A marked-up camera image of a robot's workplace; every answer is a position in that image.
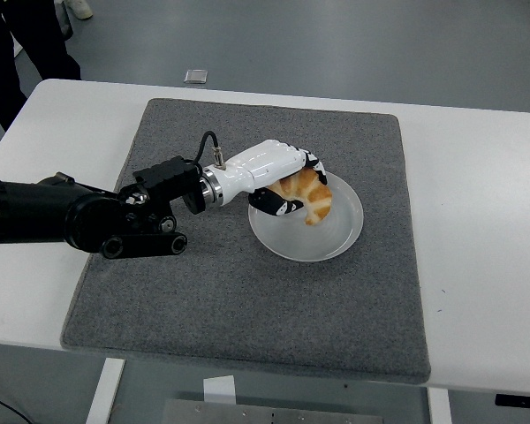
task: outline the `gray felt pad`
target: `gray felt pad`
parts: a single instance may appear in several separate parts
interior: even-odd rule
[[[356,191],[355,244],[316,263],[283,259],[252,233],[247,198],[194,216],[173,201],[179,256],[92,255],[62,345],[111,357],[174,360],[293,375],[425,382],[424,334],[405,159],[391,115],[154,99],[120,185],[216,133],[224,157],[266,139],[315,153]],[[202,164],[213,162],[211,149]]]

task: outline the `cable on floor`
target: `cable on floor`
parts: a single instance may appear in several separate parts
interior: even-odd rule
[[[5,404],[4,402],[2,402],[0,400],[0,405],[2,405],[4,408],[8,408],[10,411],[12,411],[13,413],[16,413],[17,415],[19,415],[22,419],[24,419],[25,422],[27,422],[28,424],[33,424],[32,421],[30,421],[26,415],[24,415],[23,413],[21,413],[20,411],[17,411],[16,409],[12,408],[11,406]]]

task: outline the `cable connector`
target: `cable connector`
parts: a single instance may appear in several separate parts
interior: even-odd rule
[[[223,161],[222,148],[220,148],[219,146],[215,148],[212,147],[212,150],[214,151],[214,158],[215,158],[214,166],[216,166],[217,169],[219,170],[225,170],[226,164]]]

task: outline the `white table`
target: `white table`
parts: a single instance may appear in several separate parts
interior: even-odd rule
[[[0,179],[37,182],[61,170],[113,189],[155,97],[398,117],[428,386],[530,395],[530,114],[49,80],[0,142]],[[0,344],[60,349],[86,258],[61,243],[1,245]]]

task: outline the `black pants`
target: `black pants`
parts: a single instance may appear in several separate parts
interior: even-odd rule
[[[80,80],[79,64],[64,46],[53,0],[0,0],[0,125],[5,130],[26,102],[19,87],[10,32],[44,80]]]

